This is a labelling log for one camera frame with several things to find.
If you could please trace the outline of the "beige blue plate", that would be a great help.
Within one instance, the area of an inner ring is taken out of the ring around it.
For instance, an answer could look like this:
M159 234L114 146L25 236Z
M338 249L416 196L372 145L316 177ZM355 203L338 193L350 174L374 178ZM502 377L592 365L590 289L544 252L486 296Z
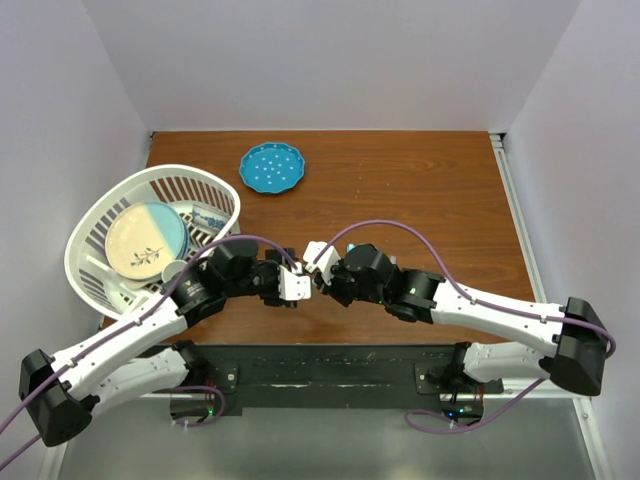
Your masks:
M105 237L110 267L131 281L156 281L164 267L183 259L189 246L188 230L171 206L142 202L123 210Z

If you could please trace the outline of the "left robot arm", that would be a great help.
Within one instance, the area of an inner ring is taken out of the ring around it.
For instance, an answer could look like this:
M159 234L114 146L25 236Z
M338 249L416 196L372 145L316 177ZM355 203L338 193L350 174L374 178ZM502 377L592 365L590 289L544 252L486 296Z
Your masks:
M37 440L61 445L109 409L158 390L196 392L207 380L205 360L189 342L149 359L142 353L221 312L228 299L257 296L292 307L311 295L302 263L275 243L264 259L263 238L232 235L198 250L162 289L135 301L123 318L54 354L37 349L21 361L18 412L27 412Z

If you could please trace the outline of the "blue white patterned dish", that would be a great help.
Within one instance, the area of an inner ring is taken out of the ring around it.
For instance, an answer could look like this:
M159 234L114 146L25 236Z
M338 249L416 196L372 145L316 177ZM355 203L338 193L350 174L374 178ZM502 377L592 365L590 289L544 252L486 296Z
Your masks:
M193 205L191 210L193 222L202 229L217 234L226 225L227 221L220 217L215 211L200 205Z

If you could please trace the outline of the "teal dotted plate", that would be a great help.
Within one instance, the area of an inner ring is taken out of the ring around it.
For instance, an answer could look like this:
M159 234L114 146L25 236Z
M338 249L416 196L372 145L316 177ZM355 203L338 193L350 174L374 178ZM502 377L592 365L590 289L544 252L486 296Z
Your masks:
M240 160L243 183L259 194L278 195L294 189L304 177L306 162L286 143L266 142L251 147Z

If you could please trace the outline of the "white cup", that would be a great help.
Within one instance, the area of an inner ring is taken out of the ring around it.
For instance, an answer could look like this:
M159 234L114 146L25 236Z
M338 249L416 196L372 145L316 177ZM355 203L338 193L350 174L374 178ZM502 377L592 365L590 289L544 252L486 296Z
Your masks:
M176 275L178 275L186 266L187 262L184 260L173 260L169 262L161 273L161 280L163 283L170 282Z

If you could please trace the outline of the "aluminium table frame rail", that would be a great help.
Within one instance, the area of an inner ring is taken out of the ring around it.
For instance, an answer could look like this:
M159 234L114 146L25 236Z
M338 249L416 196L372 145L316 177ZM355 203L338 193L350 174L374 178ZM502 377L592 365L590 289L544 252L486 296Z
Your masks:
M525 266L529 276L529 281L538 301L546 302L547 296L542 283L541 275L537 265L530 235L520 202L517 196L515 184L512 179L510 165L504 147L504 133L490 133L489 139L494 151L496 163L499 169L501 180L506 193L506 198L511 211L512 219L518 236L520 248L523 254ZM528 399L570 399L573 405L575 417L579 428L579 438L582 440L588 456L591 469L595 479L614 479L615 474L602 439L595 412L590 397L576 396L561 391L550 382L545 382L528 396Z

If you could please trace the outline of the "white plastic basket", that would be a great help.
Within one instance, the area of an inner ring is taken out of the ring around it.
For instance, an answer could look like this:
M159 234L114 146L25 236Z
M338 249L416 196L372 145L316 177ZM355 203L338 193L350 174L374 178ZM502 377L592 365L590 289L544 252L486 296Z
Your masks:
M204 170L147 168L113 187L78 223L65 251L67 279L88 305L118 320L139 296L160 289L171 262L239 233L240 212L237 191Z

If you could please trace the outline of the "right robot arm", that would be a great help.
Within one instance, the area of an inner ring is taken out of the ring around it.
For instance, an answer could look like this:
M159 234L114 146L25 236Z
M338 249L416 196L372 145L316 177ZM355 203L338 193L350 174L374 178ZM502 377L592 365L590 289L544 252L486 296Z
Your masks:
M319 290L343 306L382 305L406 322L453 325L501 338L496 345L460 343L436 381L459 393L505 378L550 380L568 392L601 392L607 353L604 326L593 307L512 299L456 284L441 274L398 267L371 244L345 256L324 242L308 244L306 270Z

